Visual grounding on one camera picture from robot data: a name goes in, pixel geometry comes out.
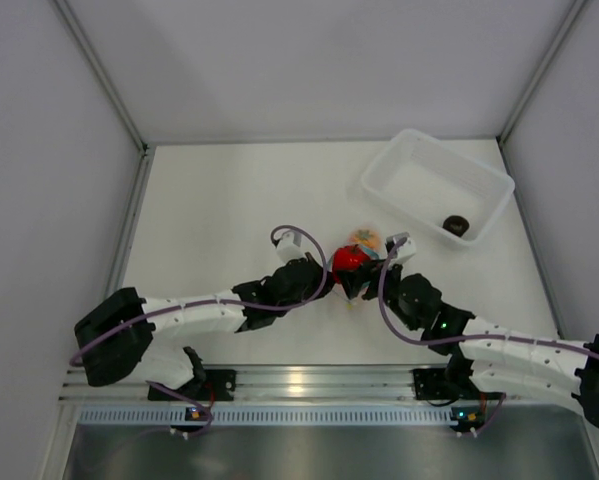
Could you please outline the clear zip top bag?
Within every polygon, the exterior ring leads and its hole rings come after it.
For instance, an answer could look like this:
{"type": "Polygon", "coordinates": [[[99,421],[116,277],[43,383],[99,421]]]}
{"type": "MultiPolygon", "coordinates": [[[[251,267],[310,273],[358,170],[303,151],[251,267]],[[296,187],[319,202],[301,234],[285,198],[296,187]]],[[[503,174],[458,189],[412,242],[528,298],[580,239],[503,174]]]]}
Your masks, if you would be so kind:
{"type": "Polygon", "coordinates": [[[370,225],[354,229],[328,261],[333,291],[351,308],[370,286],[373,270],[381,259],[383,237],[370,225]]]}

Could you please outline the red fake pepper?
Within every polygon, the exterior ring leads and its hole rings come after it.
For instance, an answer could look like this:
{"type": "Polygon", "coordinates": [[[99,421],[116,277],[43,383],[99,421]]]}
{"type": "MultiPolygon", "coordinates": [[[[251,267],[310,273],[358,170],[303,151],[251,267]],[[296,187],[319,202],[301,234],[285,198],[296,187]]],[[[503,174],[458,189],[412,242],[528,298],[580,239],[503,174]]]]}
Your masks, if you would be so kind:
{"type": "Polygon", "coordinates": [[[339,247],[332,255],[331,270],[357,270],[361,266],[367,264],[373,259],[369,255],[364,246],[349,244],[339,247]]]}

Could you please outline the yellow fake bell pepper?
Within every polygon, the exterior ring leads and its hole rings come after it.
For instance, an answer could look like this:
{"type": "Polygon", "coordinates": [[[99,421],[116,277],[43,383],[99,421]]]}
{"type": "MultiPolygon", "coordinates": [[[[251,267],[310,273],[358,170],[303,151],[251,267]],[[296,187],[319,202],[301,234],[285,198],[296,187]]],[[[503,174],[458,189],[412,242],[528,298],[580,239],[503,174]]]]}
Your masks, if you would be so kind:
{"type": "Polygon", "coordinates": [[[350,233],[348,242],[362,245],[375,253],[379,253],[383,245],[383,237],[373,228],[360,227],[350,233]]]}

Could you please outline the black fake food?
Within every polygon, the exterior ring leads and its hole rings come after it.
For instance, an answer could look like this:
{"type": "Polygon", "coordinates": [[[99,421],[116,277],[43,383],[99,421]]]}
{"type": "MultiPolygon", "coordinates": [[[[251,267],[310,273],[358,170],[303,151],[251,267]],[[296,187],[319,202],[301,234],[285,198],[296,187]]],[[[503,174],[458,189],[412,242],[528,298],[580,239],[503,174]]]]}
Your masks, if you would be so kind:
{"type": "Polygon", "coordinates": [[[445,231],[461,238],[470,229],[470,223],[466,218],[460,215],[451,215],[443,221],[442,228],[445,231]]]}

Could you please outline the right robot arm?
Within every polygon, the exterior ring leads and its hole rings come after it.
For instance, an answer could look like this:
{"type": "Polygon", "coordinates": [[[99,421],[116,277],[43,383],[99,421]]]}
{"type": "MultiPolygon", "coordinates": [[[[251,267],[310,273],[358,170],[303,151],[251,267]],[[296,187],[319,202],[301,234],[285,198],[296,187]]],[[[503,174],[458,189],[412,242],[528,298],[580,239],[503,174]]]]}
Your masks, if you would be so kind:
{"type": "Polygon", "coordinates": [[[335,273],[350,299],[377,300],[384,320],[420,332],[417,344],[449,357],[445,382],[474,391],[549,401],[599,429],[599,334],[590,342],[533,338],[453,307],[423,275],[378,262],[335,273]]]}

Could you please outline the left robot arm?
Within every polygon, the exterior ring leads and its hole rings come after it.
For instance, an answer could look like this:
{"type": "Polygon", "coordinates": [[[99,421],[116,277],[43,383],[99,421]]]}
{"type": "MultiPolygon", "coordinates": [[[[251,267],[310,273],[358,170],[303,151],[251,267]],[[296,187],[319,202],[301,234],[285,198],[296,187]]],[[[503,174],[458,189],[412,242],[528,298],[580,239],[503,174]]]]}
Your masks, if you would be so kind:
{"type": "Polygon", "coordinates": [[[260,280],[214,295],[155,299],[124,287],[77,322],[79,350],[72,363],[83,367],[94,388],[133,379],[194,399],[206,381],[195,338],[270,327],[290,310],[323,298],[333,286],[333,275],[305,255],[260,280]]]}

